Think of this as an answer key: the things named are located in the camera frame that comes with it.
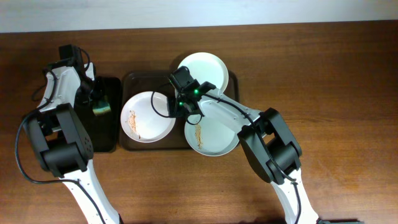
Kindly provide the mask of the green yellow sponge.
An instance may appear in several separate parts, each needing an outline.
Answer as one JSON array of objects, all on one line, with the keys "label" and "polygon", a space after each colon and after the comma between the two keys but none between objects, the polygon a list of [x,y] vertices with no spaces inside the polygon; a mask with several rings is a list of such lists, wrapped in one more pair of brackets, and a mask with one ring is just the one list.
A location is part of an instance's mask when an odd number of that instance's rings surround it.
[{"label": "green yellow sponge", "polygon": [[108,97],[104,95],[102,98],[94,100],[92,104],[92,111],[95,116],[100,116],[111,112]]}]

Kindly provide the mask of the pale blue plate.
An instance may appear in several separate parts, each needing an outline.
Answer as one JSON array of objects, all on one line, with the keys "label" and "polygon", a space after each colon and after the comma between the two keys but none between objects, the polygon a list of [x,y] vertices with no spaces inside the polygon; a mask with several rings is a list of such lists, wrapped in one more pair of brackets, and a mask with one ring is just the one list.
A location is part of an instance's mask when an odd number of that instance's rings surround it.
[{"label": "pale blue plate", "polygon": [[238,144],[237,135],[221,122],[191,115],[185,122],[184,135],[189,146],[204,156],[223,156]]}]

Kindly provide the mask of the pinkish white plate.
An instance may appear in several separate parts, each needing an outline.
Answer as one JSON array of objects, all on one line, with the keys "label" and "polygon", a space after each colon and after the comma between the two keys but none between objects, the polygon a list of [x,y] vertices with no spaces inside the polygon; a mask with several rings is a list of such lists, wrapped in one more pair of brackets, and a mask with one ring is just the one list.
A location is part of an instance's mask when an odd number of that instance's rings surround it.
[{"label": "pinkish white plate", "polygon": [[141,143],[152,143],[166,137],[175,126],[175,118],[159,116],[168,113],[167,97],[161,93],[144,91],[132,96],[121,110],[121,127],[132,140]]}]

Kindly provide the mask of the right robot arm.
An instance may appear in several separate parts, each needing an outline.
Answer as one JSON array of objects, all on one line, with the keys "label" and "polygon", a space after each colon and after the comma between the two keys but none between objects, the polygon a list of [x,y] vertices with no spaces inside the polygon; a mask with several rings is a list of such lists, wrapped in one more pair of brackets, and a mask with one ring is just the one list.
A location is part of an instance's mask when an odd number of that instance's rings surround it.
[{"label": "right robot arm", "polygon": [[199,114],[225,125],[238,137],[253,171],[274,188],[286,223],[319,223],[302,182],[302,149],[280,113],[244,106],[210,82],[199,83],[182,66],[168,76],[177,96],[171,117]]}]

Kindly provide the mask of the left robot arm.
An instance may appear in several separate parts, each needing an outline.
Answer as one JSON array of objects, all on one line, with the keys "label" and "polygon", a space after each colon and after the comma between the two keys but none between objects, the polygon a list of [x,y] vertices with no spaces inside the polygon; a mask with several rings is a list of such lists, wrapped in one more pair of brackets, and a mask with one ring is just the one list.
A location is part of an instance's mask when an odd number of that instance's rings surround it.
[{"label": "left robot arm", "polygon": [[113,152],[119,131],[121,81],[99,77],[88,53],[76,45],[59,47],[60,59],[43,74],[39,106],[22,120],[41,168],[71,192],[88,223],[122,223],[99,183],[96,152]]}]

